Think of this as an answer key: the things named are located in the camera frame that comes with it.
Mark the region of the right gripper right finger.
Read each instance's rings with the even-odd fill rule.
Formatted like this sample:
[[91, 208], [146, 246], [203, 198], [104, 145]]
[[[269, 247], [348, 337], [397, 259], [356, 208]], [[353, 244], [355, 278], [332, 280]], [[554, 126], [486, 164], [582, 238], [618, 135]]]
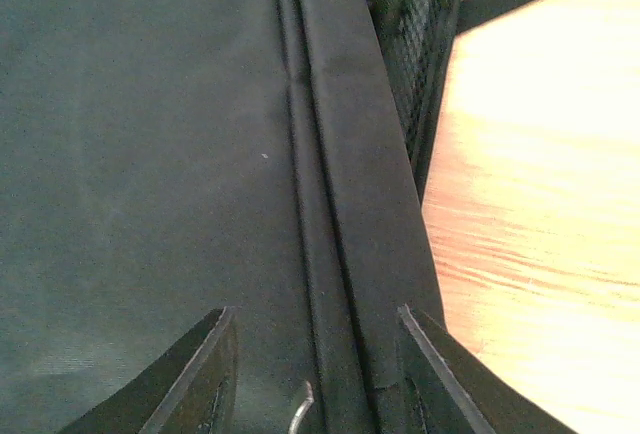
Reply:
[[396, 347], [407, 433], [574, 433], [422, 311], [398, 309]]

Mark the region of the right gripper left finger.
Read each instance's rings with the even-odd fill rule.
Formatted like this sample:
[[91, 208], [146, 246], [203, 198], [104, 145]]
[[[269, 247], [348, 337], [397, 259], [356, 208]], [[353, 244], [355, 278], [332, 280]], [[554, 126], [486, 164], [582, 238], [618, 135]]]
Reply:
[[228, 433], [236, 396], [236, 310], [215, 309], [63, 433]]

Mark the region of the black student backpack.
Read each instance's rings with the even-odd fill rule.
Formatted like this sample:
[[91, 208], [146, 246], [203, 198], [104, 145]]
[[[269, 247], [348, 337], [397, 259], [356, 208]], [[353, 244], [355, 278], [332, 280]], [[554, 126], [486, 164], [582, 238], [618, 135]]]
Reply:
[[228, 433], [407, 433], [454, 38], [534, 0], [1, 0], [1, 429], [63, 433], [215, 309]]

